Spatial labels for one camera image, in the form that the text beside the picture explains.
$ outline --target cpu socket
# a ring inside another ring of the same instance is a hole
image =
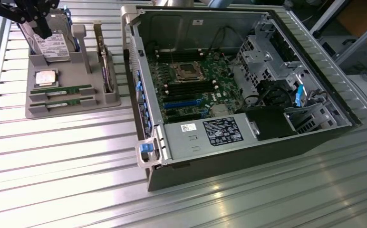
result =
[[[181,82],[205,79],[198,62],[174,64],[174,68]]]

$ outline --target blue pcie slot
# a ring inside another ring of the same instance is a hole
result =
[[[202,100],[203,100],[203,98],[198,99],[198,100],[193,100],[193,101],[178,102],[178,103],[166,103],[165,104],[165,109],[199,106]]]

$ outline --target side panel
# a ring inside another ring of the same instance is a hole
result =
[[[352,127],[338,128],[332,131],[319,132],[159,169],[153,167],[150,170],[149,191],[302,155],[326,141],[338,138],[351,129]]]

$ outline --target motherboard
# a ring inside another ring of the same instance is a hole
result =
[[[149,63],[166,124],[226,116],[242,106],[223,53],[210,52],[198,61],[185,62],[174,62],[173,56],[167,62],[155,57]]]

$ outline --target white sticker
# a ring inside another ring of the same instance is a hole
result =
[[[69,105],[67,103],[61,103],[61,104],[50,104],[50,105],[47,105],[47,108],[63,107],[63,106],[67,106],[67,105]]]
[[[47,96],[65,95],[65,94],[67,94],[67,91],[58,91],[58,92],[47,93]]]
[[[203,20],[194,20],[193,25],[203,25]]]
[[[46,58],[70,56],[66,39],[62,33],[55,33],[47,39],[34,34],[39,49]]]
[[[197,125],[194,123],[182,125],[183,132],[194,131],[197,130]]]
[[[37,84],[53,84],[55,82],[55,71],[45,70],[37,73]]]

